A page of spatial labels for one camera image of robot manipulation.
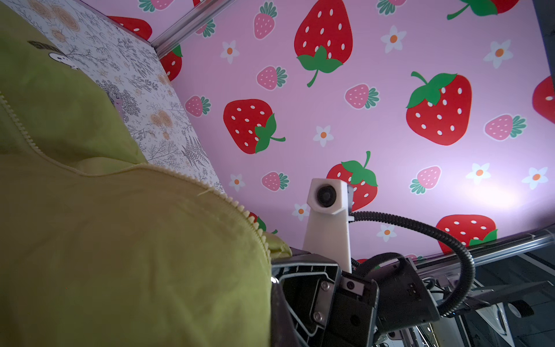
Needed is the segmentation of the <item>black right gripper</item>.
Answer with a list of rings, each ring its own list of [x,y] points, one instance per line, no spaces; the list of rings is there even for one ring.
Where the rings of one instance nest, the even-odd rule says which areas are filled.
[[[272,263],[272,346],[372,346],[395,331],[440,318],[413,262],[397,253],[367,260],[351,274],[300,252]]]

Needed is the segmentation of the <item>green zip jacket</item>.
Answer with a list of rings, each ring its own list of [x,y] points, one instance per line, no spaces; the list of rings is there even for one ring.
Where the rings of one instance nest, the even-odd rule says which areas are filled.
[[[1,345],[297,346],[233,198],[149,164],[105,93],[1,6]]]

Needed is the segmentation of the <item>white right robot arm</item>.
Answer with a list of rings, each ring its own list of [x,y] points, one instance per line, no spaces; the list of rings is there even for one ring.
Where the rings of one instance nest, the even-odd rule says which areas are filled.
[[[477,312],[500,335],[510,335],[505,309],[524,318],[526,294],[548,281],[479,287],[475,264],[463,243],[439,229],[397,215],[355,212],[351,221],[376,221],[432,237],[458,257],[461,275],[452,290],[423,278],[414,263],[389,252],[344,271],[338,263],[305,251],[272,265],[273,346],[383,346],[390,337],[407,346],[433,346],[431,324]]]

